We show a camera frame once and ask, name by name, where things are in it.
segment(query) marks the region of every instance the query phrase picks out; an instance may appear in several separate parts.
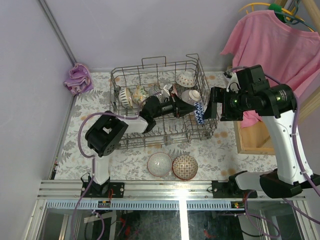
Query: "floral tablecloth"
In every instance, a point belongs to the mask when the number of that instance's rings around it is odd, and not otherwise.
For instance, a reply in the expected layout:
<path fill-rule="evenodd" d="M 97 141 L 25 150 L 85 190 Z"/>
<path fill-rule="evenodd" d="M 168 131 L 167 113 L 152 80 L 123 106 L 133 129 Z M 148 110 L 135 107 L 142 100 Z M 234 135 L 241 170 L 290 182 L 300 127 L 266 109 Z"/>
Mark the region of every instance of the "floral tablecloth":
<path fill-rule="evenodd" d="M 206 72 L 210 87 L 225 87 L 227 81 L 222 72 Z M 58 157 L 56 180 L 78 180 L 91 171 L 92 161 L 84 158 L 78 149 L 77 134 L 82 121 L 95 112 L 105 112 L 110 101 L 110 73 L 92 73 L 94 89 L 77 97 L 72 110 L 63 149 Z M 146 79 L 154 79 L 152 73 Z M 170 76 L 163 74 L 159 79 L 166 81 Z M 90 153 L 85 141 L 85 132 L 96 121 L 90 119 L 84 126 L 82 146 Z M 109 172 L 112 180 L 179 180 L 172 172 L 164 177 L 151 175 L 147 170 L 149 157 L 164 152 L 176 157 L 187 154 L 198 162 L 198 172 L 193 180 L 226 180 L 228 176 L 239 171 L 263 172 L 277 167 L 276 158 L 270 155 L 238 154 L 233 122 L 218 122 L 214 136 L 207 140 L 192 140 L 190 143 L 176 143 L 168 146 L 155 145 L 150 147 L 115 150 L 110 156 Z"/>

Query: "bowl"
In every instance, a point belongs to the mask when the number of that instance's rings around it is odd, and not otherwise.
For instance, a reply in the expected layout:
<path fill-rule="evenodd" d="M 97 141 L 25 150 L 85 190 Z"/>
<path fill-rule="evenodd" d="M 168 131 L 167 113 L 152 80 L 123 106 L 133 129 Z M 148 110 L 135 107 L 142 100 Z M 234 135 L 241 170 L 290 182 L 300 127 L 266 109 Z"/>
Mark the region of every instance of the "bowl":
<path fill-rule="evenodd" d="M 153 176 L 163 177 L 170 172 L 172 160 L 168 154 L 157 152 L 149 158 L 146 167 Z"/>
<path fill-rule="evenodd" d="M 129 88 L 125 87 L 120 90 L 119 101 L 122 104 L 122 106 L 126 109 L 130 109 L 133 107 L 131 93 L 130 93 Z"/>
<path fill-rule="evenodd" d="M 196 80 L 191 71 L 180 73 L 175 81 L 185 88 L 193 88 L 196 85 Z"/>
<path fill-rule="evenodd" d="M 198 172 L 198 163 L 190 155 L 181 155 L 173 161 L 172 171 L 178 179 L 191 180 Z"/>
<path fill-rule="evenodd" d="M 147 91 L 143 86 L 140 86 L 140 85 L 136 86 L 135 92 L 132 95 L 132 100 L 134 101 L 135 104 L 140 105 L 148 97 L 149 97 L 149 94 L 147 93 Z"/>
<path fill-rule="evenodd" d="M 182 101 L 191 105 L 200 101 L 200 98 L 200 93 L 197 90 L 186 90 L 181 94 Z"/>
<path fill-rule="evenodd" d="M 160 103 L 164 102 L 164 96 L 161 94 L 161 89 L 157 84 L 152 85 L 149 88 L 148 93 L 149 93 L 149 96 L 156 96 L 159 99 Z"/>

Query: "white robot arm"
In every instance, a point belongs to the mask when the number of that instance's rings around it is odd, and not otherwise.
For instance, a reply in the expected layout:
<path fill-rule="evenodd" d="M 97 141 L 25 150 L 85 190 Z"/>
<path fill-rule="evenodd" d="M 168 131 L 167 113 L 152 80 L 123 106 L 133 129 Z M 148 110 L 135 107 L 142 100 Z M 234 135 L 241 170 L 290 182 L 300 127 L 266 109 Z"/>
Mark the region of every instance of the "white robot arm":
<path fill-rule="evenodd" d="M 239 86 L 238 92 L 230 88 L 233 83 Z M 320 185 L 320 176 L 313 173 L 306 160 L 298 128 L 292 136 L 297 101 L 288 85 L 270 87 L 260 65 L 248 67 L 234 73 L 227 88 L 211 88 L 204 119 L 217 117 L 217 103 L 222 103 L 221 121 L 242 121 L 245 111 L 255 110 L 262 116 L 275 150 L 277 169 L 271 172 L 243 171 L 230 176 L 229 185 L 236 188 L 234 191 L 264 191 L 270 198 L 289 198 L 300 194 L 302 189 L 311 188 L 311 184 Z M 88 146 L 99 156 L 95 160 L 94 179 L 101 186 L 98 188 L 105 189 L 103 185 L 110 179 L 110 154 L 124 134 L 148 132 L 156 124 L 154 118 L 170 113 L 181 117 L 193 111 L 192 107 L 174 94 L 163 105 L 157 97 L 151 96 L 147 98 L 139 118 L 100 117 L 85 135 Z M 104 128 L 112 131 L 106 133 Z M 301 164 L 294 148 L 294 138 Z"/>
<path fill-rule="evenodd" d="M 230 89 L 235 83 L 238 91 Z M 232 191 L 264 191 L 270 198 L 289 198 L 320 184 L 320 176 L 311 170 L 296 127 L 293 136 L 297 100 L 286 84 L 270 87 L 260 65 L 232 73 L 227 88 L 213 87 L 204 114 L 213 118 L 217 103 L 222 103 L 221 121 L 242 121 L 243 112 L 255 110 L 262 117 L 275 150 L 277 169 L 270 172 L 239 172 L 229 177 Z M 301 163 L 294 147 L 294 138 Z"/>

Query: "yellow hanger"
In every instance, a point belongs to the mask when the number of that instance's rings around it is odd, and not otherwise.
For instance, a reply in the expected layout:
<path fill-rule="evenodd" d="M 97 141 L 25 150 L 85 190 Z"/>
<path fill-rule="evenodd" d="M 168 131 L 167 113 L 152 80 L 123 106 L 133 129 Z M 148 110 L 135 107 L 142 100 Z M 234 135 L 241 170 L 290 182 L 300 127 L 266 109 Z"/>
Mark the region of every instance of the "yellow hanger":
<path fill-rule="evenodd" d="M 271 4 L 270 3 L 265 3 L 265 2 L 253 2 L 253 3 L 249 3 L 247 5 L 245 5 L 244 7 L 240 8 L 240 10 L 238 12 L 241 12 L 243 9 L 247 8 L 247 7 L 250 7 L 251 6 L 251 10 L 252 12 L 255 11 L 255 7 L 254 5 L 264 5 L 264 6 L 270 6 Z M 288 11 L 287 9 L 285 8 L 281 8 L 282 12 L 286 13 L 286 14 L 289 14 L 291 16 L 293 16 L 293 13 L 295 11 L 295 8 L 292 10 L 292 11 Z M 298 15 L 295 15 L 295 17 L 301 21 L 305 21 L 303 20 L 301 17 L 299 17 Z"/>

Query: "metal dish basket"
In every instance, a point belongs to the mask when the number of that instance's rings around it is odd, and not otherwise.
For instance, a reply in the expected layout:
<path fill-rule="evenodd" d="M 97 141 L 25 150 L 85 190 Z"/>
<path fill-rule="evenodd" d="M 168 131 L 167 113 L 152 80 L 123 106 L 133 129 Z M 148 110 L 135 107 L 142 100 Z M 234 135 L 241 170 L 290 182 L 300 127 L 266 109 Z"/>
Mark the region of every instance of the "metal dish basket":
<path fill-rule="evenodd" d="M 206 106 L 210 97 L 210 89 L 204 69 L 198 54 L 187 54 L 183 61 L 167 62 L 165 56 L 142 58 L 141 65 L 117 67 L 111 71 L 110 110 L 118 115 L 132 116 L 137 108 L 124 108 L 119 102 L 121 88 L 129 88 L 131 94 L 141 85 L 146 91 L 158 84 L 161 88 L 167 83 L 174 84 L 176 77 L 182 71 L 190 71 L 195 78 L 195 86 L 189 89 L 197 90 L 201 95 L 201 102 Z M 197 124 L 194 113 L 175 118 L 173 114 L 158 117 L 156 126 L 148 133 L 125 134 L 119 142 L 118 149 L 150 147 L 173 143 L 190 142 L 193 139 L 210 139 L 217 128 L 216 119 L 207 119 L 204 124 Z"/>

